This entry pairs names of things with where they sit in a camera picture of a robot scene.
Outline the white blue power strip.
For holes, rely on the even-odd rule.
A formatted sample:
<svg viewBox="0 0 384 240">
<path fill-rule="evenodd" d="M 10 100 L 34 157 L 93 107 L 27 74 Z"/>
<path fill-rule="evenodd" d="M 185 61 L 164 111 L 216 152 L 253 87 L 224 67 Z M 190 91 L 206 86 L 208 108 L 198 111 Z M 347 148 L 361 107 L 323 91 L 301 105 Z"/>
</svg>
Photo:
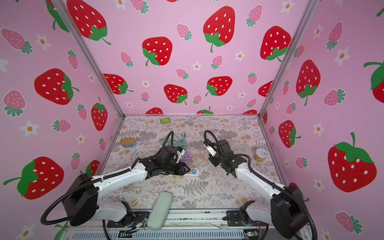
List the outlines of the white blue power strip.
<svg viewBox="0 0 384 240">
<path fill-rule="evenodd" d="M 192 168 L 185 176 L 198 177 L 200 174 L 200 170 L 197 168 Z"/>
</svg>

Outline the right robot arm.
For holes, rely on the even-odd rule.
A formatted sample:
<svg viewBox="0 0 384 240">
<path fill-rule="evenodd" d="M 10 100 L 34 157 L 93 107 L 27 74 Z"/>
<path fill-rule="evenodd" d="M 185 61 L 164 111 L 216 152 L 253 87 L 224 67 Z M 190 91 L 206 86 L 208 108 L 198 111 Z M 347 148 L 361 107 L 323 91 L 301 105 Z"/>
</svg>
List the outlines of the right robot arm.
<svg viewBox="0 0 384 240">
<path fill-rule="evenodd" d="M 254 170 L 250 156 L 234 154 L 226 140 L 219 141 L 209 130 L 204 131 L 204 145 L 214 166 L 220 166 L 227 175 L 246 182 L 270 202 L 271 224 L 284 238 L 301 240 L 298 232 L 309 225 L 312 239 L 318 239 L 314 220 L 297 188 L 278 184 Z"/>
</svg>

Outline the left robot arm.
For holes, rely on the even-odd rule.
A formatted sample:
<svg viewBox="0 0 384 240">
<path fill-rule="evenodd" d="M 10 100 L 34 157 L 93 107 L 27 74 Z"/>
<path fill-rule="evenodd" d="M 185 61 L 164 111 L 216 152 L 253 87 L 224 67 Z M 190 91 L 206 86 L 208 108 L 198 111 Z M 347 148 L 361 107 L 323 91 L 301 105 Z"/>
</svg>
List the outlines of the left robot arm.
<svg viewBox="0 0 384 240">
<path fill-rule="evenodd" d="M 183 176 L 190 168 L 180 161 L 185 150 L 163 143 L 156 154 L 137 158 L 130 167 L 106 175 L 79 175 L 69 190 L 43 213 L 41 224 L 55 225 L 68 221 L 72 227 L 91 220 L 102 220 L 120 227 L 135 223 L 135 214 L 126 201 L 107 202 L 103 198 L 129 184 L 158 175 Z"/>
</svg>

